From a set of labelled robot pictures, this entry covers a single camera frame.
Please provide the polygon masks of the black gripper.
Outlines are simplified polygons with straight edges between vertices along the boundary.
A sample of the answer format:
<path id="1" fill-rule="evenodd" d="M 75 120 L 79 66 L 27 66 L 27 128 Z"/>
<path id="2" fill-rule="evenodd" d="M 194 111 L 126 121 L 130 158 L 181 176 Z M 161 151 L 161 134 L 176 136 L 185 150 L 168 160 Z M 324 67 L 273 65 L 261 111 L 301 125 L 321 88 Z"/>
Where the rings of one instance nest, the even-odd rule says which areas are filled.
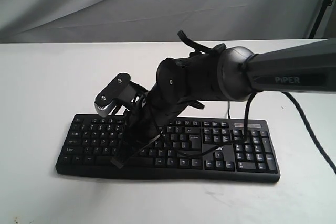
<path id="1" fill-rule="evenodd" d="M 185 100 L 170 104 L 157 86 L 151 91 L 139 86 L 125 110 L 125 129 L 111 163 L 117 168 L 124 165 L 153 165 L 159 148 L 163 147 L 160 133 L 188 106 L 203 109 L 197 100 Z M 133 143 L 145 143 L 133 149 Z"/>

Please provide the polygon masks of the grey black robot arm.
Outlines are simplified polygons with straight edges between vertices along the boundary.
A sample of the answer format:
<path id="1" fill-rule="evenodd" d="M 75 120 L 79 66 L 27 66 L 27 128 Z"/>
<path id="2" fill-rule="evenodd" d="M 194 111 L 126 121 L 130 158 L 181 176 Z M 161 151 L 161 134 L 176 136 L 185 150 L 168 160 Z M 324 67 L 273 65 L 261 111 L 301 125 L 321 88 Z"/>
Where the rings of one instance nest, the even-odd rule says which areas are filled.
<path id="1" fill-rule="evenodd" d="M 264 91 L 335 93 L 334 39 L 258 54 L 243 46 L 206 47 L 183 31 L 178 36 L 193 51 L 186 58 L 163 60 L 150 90 L 112 82 L 111 103 L 125 107 L 122 140 L 112 158 L 118 168 L 161 139 L 164 127 L 187 107 L 202 109 L 203 101 L 251 104 Z"/>

